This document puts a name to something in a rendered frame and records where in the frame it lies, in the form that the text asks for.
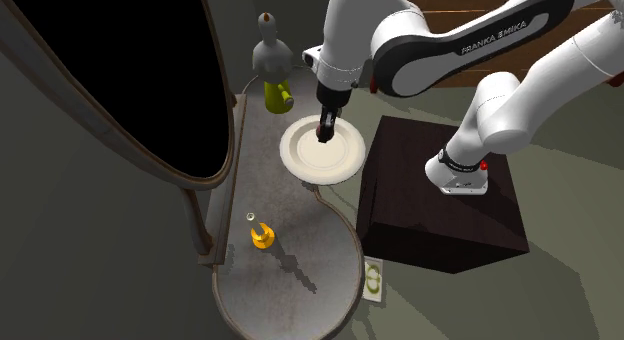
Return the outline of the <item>white card with green rings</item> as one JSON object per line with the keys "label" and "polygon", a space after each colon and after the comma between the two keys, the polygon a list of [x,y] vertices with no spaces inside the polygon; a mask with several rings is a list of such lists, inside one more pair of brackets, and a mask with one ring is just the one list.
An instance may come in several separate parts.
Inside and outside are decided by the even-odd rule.
{"label": "white card with green rings", "polygon": [[383,261],[366,256],[364,263],[362,296],[365,300],[381,303],[383,299]]}

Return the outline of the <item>grey and yellow bottle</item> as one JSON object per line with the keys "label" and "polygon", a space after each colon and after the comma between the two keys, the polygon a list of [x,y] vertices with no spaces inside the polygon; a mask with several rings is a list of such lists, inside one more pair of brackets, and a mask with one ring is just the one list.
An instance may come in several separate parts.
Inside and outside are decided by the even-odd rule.
{"label": "grey and yellow bottle", "polygon": [[263,82],[266,109],[273,114],[284,114],[294,106],[288,83],[293,53],[277,38],[276,19],[272,14],[261,13],[258,27],[262,40],[252,51],[252,69]]}

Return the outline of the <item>white round plate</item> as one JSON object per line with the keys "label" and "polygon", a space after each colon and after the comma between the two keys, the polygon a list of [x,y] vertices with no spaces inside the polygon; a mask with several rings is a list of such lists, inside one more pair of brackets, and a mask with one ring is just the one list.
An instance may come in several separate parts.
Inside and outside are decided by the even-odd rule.
{"label": "white round plate", "polygon": [[337,118],[334,135],[326,143],[318,141],[319,115],[303,117],[283,133],[280,158],[299,180],[315,185],[335,185],[351,178],[363,165],[366,146],[360,132]]}

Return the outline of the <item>dark brown robot stand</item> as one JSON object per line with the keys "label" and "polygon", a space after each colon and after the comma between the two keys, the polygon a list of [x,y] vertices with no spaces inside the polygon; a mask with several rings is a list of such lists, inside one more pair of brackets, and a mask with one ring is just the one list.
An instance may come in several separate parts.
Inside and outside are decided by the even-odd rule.
{"label": "dark brown robot stand", "polygon": [[356,230],[365,255],[459,273],[529,252],[505,156],[490,154],[487,192],[443,194],[424,166],[454,134],[384,116],[362,171]]}

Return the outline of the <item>yellow candle holder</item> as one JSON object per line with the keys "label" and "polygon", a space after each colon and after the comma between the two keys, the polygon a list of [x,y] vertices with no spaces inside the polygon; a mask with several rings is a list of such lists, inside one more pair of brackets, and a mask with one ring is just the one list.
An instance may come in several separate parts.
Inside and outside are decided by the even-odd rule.
{"label": "yellow candle holder", "polygon": [[250,227],[250,235],[254,246],[258,249],[269,248],[274,240],[274,231],[264,222],[260,222],[253,212],[246,214],[246,221]]}

